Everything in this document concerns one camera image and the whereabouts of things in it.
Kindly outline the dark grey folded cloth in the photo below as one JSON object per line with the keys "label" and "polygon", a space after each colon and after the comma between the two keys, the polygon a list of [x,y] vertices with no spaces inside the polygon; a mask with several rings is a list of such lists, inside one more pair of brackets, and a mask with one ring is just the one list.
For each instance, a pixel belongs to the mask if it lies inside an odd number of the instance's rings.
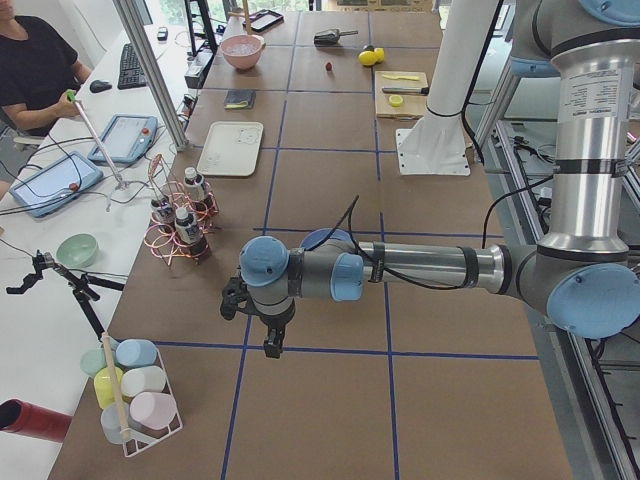
{"label": "dark grey folded cloth", "polygon": [[231,89],[224,100],[225,110],[252,109],[256,98],[256,91],[252,89]]}

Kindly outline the pink cup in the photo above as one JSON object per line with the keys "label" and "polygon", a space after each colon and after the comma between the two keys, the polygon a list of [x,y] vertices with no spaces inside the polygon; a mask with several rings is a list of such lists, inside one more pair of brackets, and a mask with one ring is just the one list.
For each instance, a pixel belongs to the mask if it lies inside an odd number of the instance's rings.
{"label": "pink cup", "polygon": [[173,396],[160,392],[142,392],[135,396],[129,407],[130,416],[141,425],[162,430],[167,427],[177,413]]}

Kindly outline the black handled knife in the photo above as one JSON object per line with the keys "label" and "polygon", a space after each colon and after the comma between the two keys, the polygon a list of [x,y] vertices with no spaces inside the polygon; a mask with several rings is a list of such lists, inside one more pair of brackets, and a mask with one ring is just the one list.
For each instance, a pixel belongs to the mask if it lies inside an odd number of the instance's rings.
{"label": "black handled knife", "polygon": [[428,87],[383,87],[381,91],[385,94],[427,96],[430,89]]}

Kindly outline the metal scoop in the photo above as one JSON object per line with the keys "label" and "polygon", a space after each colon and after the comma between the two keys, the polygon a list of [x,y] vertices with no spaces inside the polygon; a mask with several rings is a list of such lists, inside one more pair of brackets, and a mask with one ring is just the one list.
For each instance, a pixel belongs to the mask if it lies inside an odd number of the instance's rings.
{"label": "metal scoop", "polygon": [[313,43],[315,46],[337,45],[342,37],[357,35],[358,33],[358,30],[327,29],[317,32],[314,35]]}

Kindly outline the mint green bowl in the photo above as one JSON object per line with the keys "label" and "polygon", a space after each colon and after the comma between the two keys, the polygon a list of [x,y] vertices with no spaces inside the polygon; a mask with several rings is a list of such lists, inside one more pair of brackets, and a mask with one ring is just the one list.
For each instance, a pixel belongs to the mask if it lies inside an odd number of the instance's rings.
{"label": "mint green bowl", "polygon": [[94,263],[99,244],[93,235],[79,233],[64,240],[56,251],[57,262],[71,269],[88,267]]}

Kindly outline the yellow cup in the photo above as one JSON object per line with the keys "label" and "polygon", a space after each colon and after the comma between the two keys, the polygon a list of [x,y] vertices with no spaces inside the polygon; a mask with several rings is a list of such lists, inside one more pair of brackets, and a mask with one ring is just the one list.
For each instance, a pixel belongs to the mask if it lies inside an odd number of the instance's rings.
{"label": "yellow cup", "polygon": [[115,402],[110,371],[107,367],[99,370],[93,378],[93,386],[99,407],[105,410]]}

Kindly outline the blue teach pendant tablet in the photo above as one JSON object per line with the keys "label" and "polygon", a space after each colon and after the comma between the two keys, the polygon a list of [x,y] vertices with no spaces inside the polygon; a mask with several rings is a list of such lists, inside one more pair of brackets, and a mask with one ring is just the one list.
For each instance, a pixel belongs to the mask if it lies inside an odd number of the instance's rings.
{"label": "blue teach pendant tablet", "polygon": [[100,168],[72,151],[27,179],[17,181],[9,193],[32,217],[39,218],[62,208],[99,183],[103,176]]}

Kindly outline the aluminium frame post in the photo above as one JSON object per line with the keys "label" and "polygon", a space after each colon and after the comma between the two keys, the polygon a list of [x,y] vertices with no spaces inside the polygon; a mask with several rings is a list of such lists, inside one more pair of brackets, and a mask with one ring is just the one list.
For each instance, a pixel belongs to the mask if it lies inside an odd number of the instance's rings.
{"label": "aluminium frame post", "polygon": [[133,0],[114,0],[113,3],[124,30],[143,67],[148,86],[159,113],[164,120],[164,125],[170,134],[176,150],[178,152],[183,151],[188,145],[188,140],[174,109],[169,90],[153,53],[141,14],[137,10]]}

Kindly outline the wooden cutting board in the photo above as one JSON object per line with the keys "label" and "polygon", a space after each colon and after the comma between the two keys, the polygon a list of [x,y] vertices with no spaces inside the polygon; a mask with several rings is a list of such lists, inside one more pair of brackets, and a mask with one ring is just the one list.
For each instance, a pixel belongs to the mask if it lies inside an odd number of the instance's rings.
{"label": "wooden cutting board", "polygon": [[[420,81],[403,81],[388,80],[382,78],[382,74],[392,75],[415,75],[421,77]],[[401,107],[394,108],[389,105],[388,97],[391,94],[385,94],[381,91],[383,87],[428,87],[426,74],[423,72],[410,71],[377,71],[374,80],[374,98],[375,113],[379,118],[395,118],[395,119],[419,119],[426,111],[427,96],[419,95],[401,95],[404,98],[404,104]]]}

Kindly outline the pink bowl with ice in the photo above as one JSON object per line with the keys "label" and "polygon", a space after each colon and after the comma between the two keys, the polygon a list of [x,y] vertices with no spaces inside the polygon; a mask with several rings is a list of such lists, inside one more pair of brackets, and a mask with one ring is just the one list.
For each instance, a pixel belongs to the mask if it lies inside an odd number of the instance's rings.
{"label": "pink bowl with ice", "polygon": [[259,61],[266,42],[258,35],[236,35],[225,39],[220,49],[224,59],[238,70],[249,70]]}

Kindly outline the black keyboard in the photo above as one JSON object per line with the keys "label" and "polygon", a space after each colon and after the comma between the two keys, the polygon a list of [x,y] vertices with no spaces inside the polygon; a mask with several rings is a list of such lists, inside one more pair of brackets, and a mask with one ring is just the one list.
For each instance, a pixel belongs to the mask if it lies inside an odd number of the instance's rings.
{"label": "black keyboard", "polygon": [[144,87],[146,77],[140,61],[131,43],[123,46],[119,64],[119,78],[117,88],[127,90]]}

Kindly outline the black mini tripod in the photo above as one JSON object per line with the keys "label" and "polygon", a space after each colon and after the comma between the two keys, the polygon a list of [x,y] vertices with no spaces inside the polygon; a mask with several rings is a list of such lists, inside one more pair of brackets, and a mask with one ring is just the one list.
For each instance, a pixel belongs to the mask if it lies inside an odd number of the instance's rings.
{"label": "black mini tripod", "polygon": [[84,273],[80,277],[78,277],[74,275],[68,268],[60,263],[57,263],[49,252],[41,253],[40,251],[37,251],[36,255],[32,257],[32,265],[34,268],[34,272],[27,274],[23,278],[22,285],[19,287],[7,287],[6,293],[10,295],[24,294],[38,281],[43,279],[44,270],[53,269],[67,281],[69,287],[72,289],[72,293],[76,301],[85,314],[97,338],[101,339],[102,335],[105,333],[105,328],[100,323],[96,313],[93,310],[93,307],[90,305],[90,301],[99,301],[100,295],[91,288],[91,285],[97,285],[117,291],[123,291],[125,285],[120,282],[99,278],[95,275],[87,273]]}

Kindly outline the black computer mouse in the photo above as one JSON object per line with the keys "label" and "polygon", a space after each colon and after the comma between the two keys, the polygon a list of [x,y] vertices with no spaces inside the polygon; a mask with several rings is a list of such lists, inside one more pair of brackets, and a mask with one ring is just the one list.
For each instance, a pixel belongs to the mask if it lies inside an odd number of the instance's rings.
{"label": "black computer mouse", "polygon": [[101,93],[112,88],[112,84],[104,80],[94,80],[89,85],[91,93]]}

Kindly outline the red cylinder tube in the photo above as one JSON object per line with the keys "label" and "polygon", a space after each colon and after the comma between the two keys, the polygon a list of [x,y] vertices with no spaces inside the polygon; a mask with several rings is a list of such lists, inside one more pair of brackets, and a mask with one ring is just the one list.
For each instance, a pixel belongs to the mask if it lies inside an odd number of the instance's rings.
{"label": "red cylinder tube", "polygon": [[62,443],[72,422],[70,415],[18,399],[1,404],[1,431]]}

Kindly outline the blue plate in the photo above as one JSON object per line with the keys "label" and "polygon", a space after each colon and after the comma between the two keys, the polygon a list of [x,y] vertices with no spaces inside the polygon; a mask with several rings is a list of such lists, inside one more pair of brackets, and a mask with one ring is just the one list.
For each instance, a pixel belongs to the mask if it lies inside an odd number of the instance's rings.
{"label": "blue plate", "polygon": [[350,242],[350,235],[342,229],[322,228],[307,234],[300,243],[300,247],[305,250],[317,248],[328,240],[338,240]]}

